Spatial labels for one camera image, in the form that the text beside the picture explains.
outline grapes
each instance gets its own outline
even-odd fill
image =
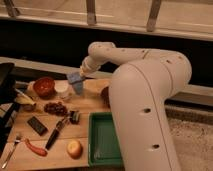
[[[63,116],[67,114],[67,108],[61,102],[49,102],[44,106],[44,111],[50,114]]]

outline red bowl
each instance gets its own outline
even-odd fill
[[[41,77],[33,84],[34,91],[40,97],[49,97],[55,93],[55,81],[51,77]]]

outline kitchen utensil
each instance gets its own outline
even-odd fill
[[[14,144],[13,144],[12,150],[9,152],[9,154],[8,154],[8,156],[7,156],[6,160],[5,160],[5,162],[3,163],[2,167],[1,167],[2,169],[5,169],[5,168],[6,168],[6,166],[7,166],[8,162],[9,162],[9,160],[10,160],[10,158],[11,158],[13,152],[14,152],[15,149],[16,149],[16,146],[17,146],[18,143],[20,143],[20,142],[21,142],[21,134],[19,133],[19,134],[17,134],[16,139],[14,140]]]

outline food item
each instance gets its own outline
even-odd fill
[[[31,117],[27,123],[41,136],[47,132],[45,127],[35,116]]]
[[[109,103],[109,87],[108,86],[103,88],[103,90],[101,91],[101,98],[104,100],[106,105],[108,107],[110,107],[110,103]]]
[[[49,102],[44,106],[44,111],[50,114],[55,114],[55,115],[66,115],[67,114],[67,108],[64,106],[61,102],[54,103],[54,102]]]
[[[67,152],[73,159],[77,159],[83,152],[83,147],[78,140],[71,140],[67,145]]]
[[[41,77],[33,84],[33,89],[42,98],[48,98],[55,93],[55,81],[51,77]]]
[[[14,101],[16,103],[19,103],[24,110],[33,111],[36,107],[36,103],[33,101],[33,99],[18,89],[15,89],[15,91],[18,94],[17,97],[14,99]]]
[[[34,152],[34,153],[36,153],[36,154],[38,154],[38,155],[40,155],[40,156],[43,156],[43,157],[47,155],[47,151],[46,151],[45,149],[39,148],[39,147],[36,147],[36,146],[32,145],[32,144],[30,143],[30,140],[29,140],[29,139],[26,138],[26,139],[24,140],[24,142],[25,142],[26,146],[27,146],[32,152]]]

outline wooden table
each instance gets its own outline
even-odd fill
[[[104,87],[108,86],[108,84],[108,79],[86,80],[84,81],[84,92],[81,96],[76,95],[72,87],[70,87],[72,96],[69,101],[63,102],[57,95],[49,100],[39,98],[33,91],[33,82],[31,82],[26,93],[33,97],[33,99],[36,101],[36,109],[33,112],[26,112],[23,109],[19,110],[15,123],[8,137],[7,144],[1,156],[1,166],[7,154],[11,150],[13,141],[19,132],[22,134],[22,142],[18,144],[6,170],[41,170],[88,166],[89,114],[92,112],[110,111],[100,97],[100,92]],[[62,129],[55,144],[48,151],[48,155],[46,157],[40,157],[30,151],[23,141],[25,138],[28,138],[33,145],[45,147],[45,144],[52,130],[55,128],[56,123],[62,118],[60,116],[50,115],[43,111],[44,105],[50,101],[62,101],[68,110],[79,110],[81,114],[80,122],[78,125],[66,125]],[[36,116],[48,128],[49,131],[45,135],[39,136],[27,124],[27,120],[32,116]],[[72,159],[66,151],[67,144],[71,139],[78,139],[83,145],[83,154],[79,159]]]

